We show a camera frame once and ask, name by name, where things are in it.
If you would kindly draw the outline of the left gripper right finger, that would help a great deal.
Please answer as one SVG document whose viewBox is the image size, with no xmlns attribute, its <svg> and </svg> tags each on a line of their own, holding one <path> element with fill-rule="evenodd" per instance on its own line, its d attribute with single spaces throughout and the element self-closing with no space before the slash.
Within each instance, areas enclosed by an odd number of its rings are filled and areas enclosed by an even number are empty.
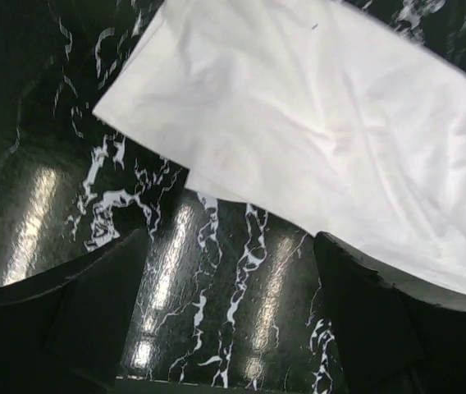
<svg viewBox="0 0 466 394">
<path fill-rule="evenodd" d="M 326 232 L 314 253 L 351 393 L 466 393 L 466 295 Z"/>
</svg>

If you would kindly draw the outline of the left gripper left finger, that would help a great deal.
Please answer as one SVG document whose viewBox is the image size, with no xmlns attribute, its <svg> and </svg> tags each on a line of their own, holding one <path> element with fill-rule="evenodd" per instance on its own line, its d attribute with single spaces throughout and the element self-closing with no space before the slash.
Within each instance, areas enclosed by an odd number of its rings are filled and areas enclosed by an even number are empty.
<svg viewBox="0 0 466 394">
<path fill-rule="evenodd" d="M 135 307 L 148 234 L 0 287 L 0 393 L 108 393 Z"/>
</svg>

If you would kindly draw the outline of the white t shirt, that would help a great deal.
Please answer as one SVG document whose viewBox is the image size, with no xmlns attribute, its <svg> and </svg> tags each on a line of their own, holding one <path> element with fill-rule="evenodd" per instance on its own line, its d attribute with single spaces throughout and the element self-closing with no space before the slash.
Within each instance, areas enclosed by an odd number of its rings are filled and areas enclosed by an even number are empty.
<svg viewBox="0 0 466 394">
<path fill-rule="evenodd" d="M 466 74 L 333 1 L 166 1 L 94 115 L 187 186 L 466 294 Z"/>
</svg>

